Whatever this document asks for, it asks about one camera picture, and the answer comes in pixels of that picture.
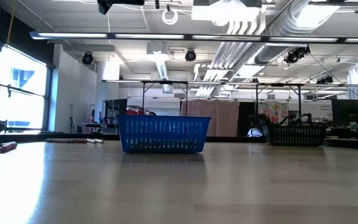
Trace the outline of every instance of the black plastic basket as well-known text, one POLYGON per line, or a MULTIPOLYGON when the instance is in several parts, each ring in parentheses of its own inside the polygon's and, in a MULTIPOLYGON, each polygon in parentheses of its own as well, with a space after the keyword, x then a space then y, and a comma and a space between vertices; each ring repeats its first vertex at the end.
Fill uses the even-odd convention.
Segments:
POLYGON ((266 142, 274 146, 322 146, 325 126, 264 126, 266 142))

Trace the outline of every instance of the basket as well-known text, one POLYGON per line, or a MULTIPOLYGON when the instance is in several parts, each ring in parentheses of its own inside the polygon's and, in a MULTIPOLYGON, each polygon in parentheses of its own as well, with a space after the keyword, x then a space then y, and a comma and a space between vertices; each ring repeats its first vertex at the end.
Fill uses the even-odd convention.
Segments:
POLYGON ((322 146, 325 126, 264 126, 267 143, 274 146, 322 146))
POLYGON ((210 118, 118 115, 122 150, 128 153, 198 153, 210 118))

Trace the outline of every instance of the pink curtain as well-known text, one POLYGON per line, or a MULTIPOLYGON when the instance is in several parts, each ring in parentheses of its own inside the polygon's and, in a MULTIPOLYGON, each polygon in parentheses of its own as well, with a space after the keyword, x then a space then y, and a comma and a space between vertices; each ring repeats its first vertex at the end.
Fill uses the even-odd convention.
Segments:
MULTIPOLYGON (((189 100, 188 116, 211 117, 208 136, 237 136, 238 106, 236 100, 189 100)), ((182 102, 181 116, 186 115, 186 102, 182 102)))

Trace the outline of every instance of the blue plastic basket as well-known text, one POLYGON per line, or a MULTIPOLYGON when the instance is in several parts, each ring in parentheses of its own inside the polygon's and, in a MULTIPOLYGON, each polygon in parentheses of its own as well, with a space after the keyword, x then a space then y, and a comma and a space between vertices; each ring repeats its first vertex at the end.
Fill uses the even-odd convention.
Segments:
POLYGON ((118 115, 122 150, 128 153, 197 153, 210 118, 118 115))

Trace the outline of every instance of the window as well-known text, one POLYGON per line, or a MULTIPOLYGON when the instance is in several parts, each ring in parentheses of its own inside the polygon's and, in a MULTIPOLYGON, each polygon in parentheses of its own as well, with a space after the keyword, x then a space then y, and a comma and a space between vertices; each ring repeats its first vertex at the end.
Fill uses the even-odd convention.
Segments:
POLYGON ((3 47, 0 52, 0 120, 7 120, 8 127, 41 129, 46 78, 45 64, 3 47), (19 90, 9 91, 5 87, 8 85, 19 90))

